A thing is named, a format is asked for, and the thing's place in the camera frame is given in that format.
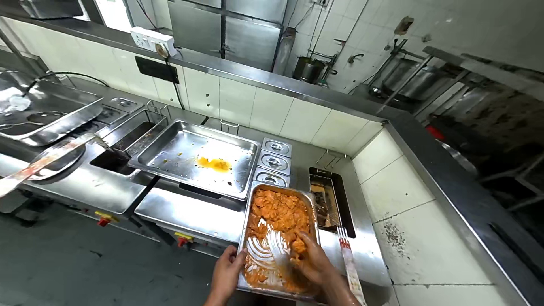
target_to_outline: concrete floor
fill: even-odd
[[[0,218],[0,306],[202,305],[215,258],[53,205],[31,228]],[[229,305],[274,304],[237,291]]]

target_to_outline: electrical socket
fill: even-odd
[[[177,54],[177,50],[174,48],[174,37],[170,35],[147,30],[142,27],[132,28],[131,35],[134,43],[140,48],[157,52],[155,45],[161,45],[170,56]]]

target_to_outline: steel countertop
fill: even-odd
[[[221,128],[219,120],[214,118],[210,118],[205,126],[217,130]],[[258,142],[268,137],[293,146],[290,188],[309,192],[310,167],[325,168],[333,159],[331,155],[325,155],[319,164],[316,164],[325,149],[252,128],[241,126],[238,135]],[[340,153],[331,153],[338,157],[344,156]],[[329,166],[327,170],[340,174],[344,182],[356,235],[355,238],[349,240],[360,279],[377,286],[391,286],[353,162],[349,157],[342,157],[332,169]],[[188,193],[181,194],[175,188],[155,187],[143,198],[134,212],[144,219],[172,230],[188,231],[218,243],[223,241],[223,244],[232,244],[238,243],[242,234],[245,201],[233,200],[230,203],[218,205],[209,203],[205,199],[190,197]],[[321,246],[333,265],[345,273],[337,235],[319,230],[319,236]]]
[[[73,81],[79,89],[103,96],[104,101],[121,97],[141,104],[140,109],[149,101],[149,99],[143,97],[113,88],[106,88],[82,79],[73,78]],[[172,120],[183,119],[194,124],[200,124],[206,118],[203,115],[174,107],[170,108],[170,113]],[[102,130],[100,134],[107,133],[116,126],[117,124],[113,124]],[[210,118],[206,121],[205,126],[220,130],[218,119]],[[105,140],[112,145],[126,135],[129,129],[130,127],[119,128],[108,135]],[[291,188],[310,191],[309,167],[324,168],[332,159],[332,156],[325,155],[320,163],[316,164],[316,161],[325,151],[324,149],[251,128],[240,127],[238,135],[258,142],[262,142],[265,137],[268,137],[290,143],[294,151],[289,185]],[[0,139],[0,144],[5,141],[5,139]],[[43,182],[26,181],[20,188],[65,204],[75,202],[119,216],[130,216],[136,206],[136,200],[139,197],[141,198],[145,192],[146,184],[149,183],[149,176],[142,177],[139,170],[130,175],[122,175],[90,165],[90,161],[102,152],[104,152],[104,149],[99,145],[88,144],[82,158],[65,173]],[[26,161],[0,154],[0,176],[12,174],[27,165],[28,162]],[[353,163],[350,158],[342,158],[334,165],[333,169],[329,170],[340,174],[344,181],[344,188],[356,232],[356,238],[351,238],[350,243],[359,276],[365,283],[387,291],[391,287],[391,281],[381,256]],[[205,198],[190,197],[169,191],[164,186],[170,185],[171,190],[175,190],[177,183],[172,184],[172,182],[165,179],[160,179],[160,181],[163,180],[165,182],[156,185],[162,186],[162,188],[152,188],[136,207],[135,212],[137,214],[147,219],[154,219],[156,223],[164,227],[195,232],[225,245],[235,244],[239,241],[245,215],[244,201],[232,200],[218,205]],[[319,234],[321,246],[331,262],[345,273],[337,235],[324,230],[320,230]]]

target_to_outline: oil stain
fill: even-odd
[[[204,168],[212,168],[217,172],[226,173],[228,172],[228,169],[231,167],[231,164],[228,161],[225,161],[221,158],[214,158],[211,161],[208,160],[205,157],[200,157],[196,163],[200,167]]]

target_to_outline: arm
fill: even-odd
[[[212,277],[212,287],[204,306],[225,306],[228,299],[236,290],[240,270],[244,267],[245,257],[248,254],[243,249],[236,256],[236,248],[228,246],[223,255],[215,263]]]
[[[308,248],[307,258],[291,262],[299,269],[308,280],[320,286],[331,306],[360,306],[351,293],[348,283],[338,273],[327,258],[323,249],[315,243],[306,233],[298,232],[297,235],[304,241]]]

